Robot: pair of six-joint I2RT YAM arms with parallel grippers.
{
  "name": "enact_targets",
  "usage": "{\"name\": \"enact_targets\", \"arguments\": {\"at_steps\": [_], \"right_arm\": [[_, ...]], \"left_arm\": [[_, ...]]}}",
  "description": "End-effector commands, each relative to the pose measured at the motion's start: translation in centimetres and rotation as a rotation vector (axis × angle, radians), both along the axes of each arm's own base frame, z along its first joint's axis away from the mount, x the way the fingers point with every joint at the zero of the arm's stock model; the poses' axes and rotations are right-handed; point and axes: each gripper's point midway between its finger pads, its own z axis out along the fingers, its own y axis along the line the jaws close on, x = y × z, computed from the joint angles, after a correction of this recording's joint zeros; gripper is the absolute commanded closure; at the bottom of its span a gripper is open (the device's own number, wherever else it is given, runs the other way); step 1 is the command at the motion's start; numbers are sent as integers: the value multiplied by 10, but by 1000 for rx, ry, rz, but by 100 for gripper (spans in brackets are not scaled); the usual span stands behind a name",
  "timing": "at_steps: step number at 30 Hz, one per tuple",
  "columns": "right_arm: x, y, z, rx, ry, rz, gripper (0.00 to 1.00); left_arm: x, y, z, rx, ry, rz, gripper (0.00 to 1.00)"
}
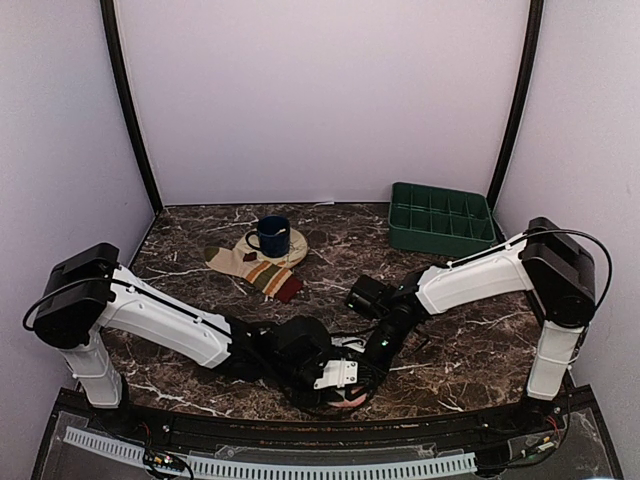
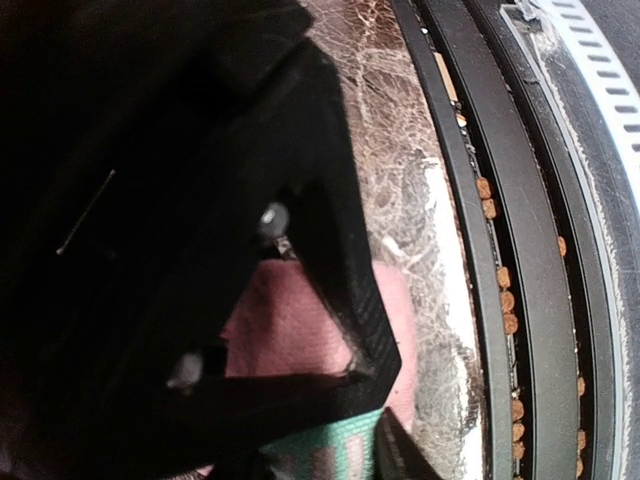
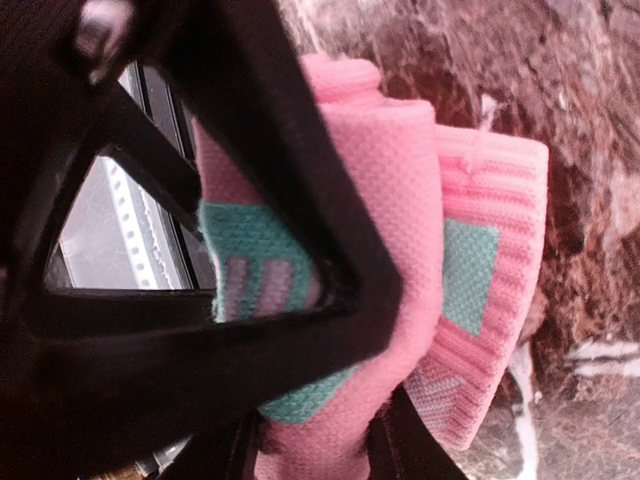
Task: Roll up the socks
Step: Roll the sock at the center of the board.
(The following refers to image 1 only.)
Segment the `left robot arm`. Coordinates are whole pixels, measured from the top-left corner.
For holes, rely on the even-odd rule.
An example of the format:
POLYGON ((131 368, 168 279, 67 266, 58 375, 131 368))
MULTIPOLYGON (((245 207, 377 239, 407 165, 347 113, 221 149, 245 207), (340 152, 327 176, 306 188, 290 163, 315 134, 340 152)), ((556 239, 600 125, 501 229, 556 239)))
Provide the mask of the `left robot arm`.
POLYGON ((117 329, 175 351, 224 376, 270 379, 316 405, 324 391, 358 381, 358 364, 340 352, 321 322, 295 317, 278 325, 250 324, 185 304, 136 277, 112 244, 96 244, 51 270, 43 296, 22 326, 57 349, 91 406, 120 436, 141 427, 140 412, 101 337, 117 329))

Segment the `green compartment tray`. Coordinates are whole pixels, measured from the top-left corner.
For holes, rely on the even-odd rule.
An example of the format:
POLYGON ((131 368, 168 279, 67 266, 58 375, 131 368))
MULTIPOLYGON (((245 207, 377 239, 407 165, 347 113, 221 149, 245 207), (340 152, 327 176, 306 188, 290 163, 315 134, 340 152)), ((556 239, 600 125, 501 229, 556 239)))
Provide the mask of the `green compartment tray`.
POLYGON ((496 243, 480 194, 396 182, 388 211, 389 243, 400 250, 462 258, 496 243))

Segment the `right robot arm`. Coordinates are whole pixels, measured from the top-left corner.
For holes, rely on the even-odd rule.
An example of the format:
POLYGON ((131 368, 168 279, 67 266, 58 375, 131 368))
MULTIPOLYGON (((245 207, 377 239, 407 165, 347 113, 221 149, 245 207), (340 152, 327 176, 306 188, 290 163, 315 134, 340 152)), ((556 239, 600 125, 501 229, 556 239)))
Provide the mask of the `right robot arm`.
POLYGON ((510 424, 517 432, 534 432, 547 420, 547 402, 559 393, 606 297, 596 290, 593 256, 576 241, 581 235, 537 217, 527 230, 497 246, 414 270, 396 287, 360 276, 346 304, 377 322, 364 347, 364 364, 386 372, 418 323, 452 308, 506 293, 535 292, 544 313, 542 332, 528 376, 527 398, 510 413, 510 424))

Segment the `pink patterned sock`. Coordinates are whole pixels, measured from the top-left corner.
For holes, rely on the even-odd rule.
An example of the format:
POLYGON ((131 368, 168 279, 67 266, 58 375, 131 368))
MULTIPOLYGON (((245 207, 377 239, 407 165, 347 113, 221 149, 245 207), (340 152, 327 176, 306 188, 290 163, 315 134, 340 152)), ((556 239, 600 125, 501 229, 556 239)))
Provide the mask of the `pink patterned sock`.
POLYGON ((330 389, 324 396, 325 403, 333 408, 350 409, 363 405, 371 396, 370 389, 361 386, 347 386, 330 389))

